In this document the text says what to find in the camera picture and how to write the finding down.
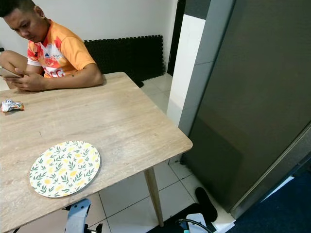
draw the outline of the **orange shirt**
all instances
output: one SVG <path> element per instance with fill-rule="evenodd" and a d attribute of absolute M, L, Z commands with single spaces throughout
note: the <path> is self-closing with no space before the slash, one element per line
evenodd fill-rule
<path fill-rule="evenodd" d="M 28 63 L 43 67 L 44 77 L 61 77 L 95 63 L 83 41 L 69 29 L 50 20 L 43 43 L 28 43 Z"/>

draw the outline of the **table leg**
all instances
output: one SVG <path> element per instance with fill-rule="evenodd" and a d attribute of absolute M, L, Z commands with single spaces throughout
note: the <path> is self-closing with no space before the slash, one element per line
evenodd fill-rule
<path fill-rule="evenodd" d="M 148 185 L 149 193 L 151 196 L 151 200 L 154 205 L 157 220 L 159 221 L 160 227 L 163 227 L 164 226 L 163 216 L 162 216 L 162 210 L 161 210 L 161 204 L 160 204 L 159 191 L 156 185 L 156 176 L 155 176 L 154 168 L 152 167 L 148 170 L 145 170 L 144 173 L 145 173 L 145 178 L 146 178 L 146 182 Z"/>

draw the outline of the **black hair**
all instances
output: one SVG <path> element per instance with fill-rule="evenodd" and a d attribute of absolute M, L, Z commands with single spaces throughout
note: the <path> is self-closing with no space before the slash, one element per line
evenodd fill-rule
<path fill-rule="evenodd" d="M 16 8 L 27 12 L 35 7 L 35 3 L 32 0 L 0 0 L 0 17 L 3 18 Z"/>

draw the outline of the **refrigerator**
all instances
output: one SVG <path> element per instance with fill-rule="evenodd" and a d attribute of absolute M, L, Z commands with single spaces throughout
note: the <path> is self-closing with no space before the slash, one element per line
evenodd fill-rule
<path fill-rule="evenodd" d="M 311 151 L 310 9 L 310 0 L 233 6 L 182 160 L 235 218 Z"/>

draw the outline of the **plate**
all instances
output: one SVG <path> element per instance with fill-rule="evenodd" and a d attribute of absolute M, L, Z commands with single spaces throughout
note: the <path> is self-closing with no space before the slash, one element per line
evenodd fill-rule
<path fill-rule="evenodd" d="M 29 173 L 30 184 L 45 197 L 64 197 L 90 183 L 100 163 L 100 155 L 91 144 L 83 141 L 63 142 L 37 158 Z"/>

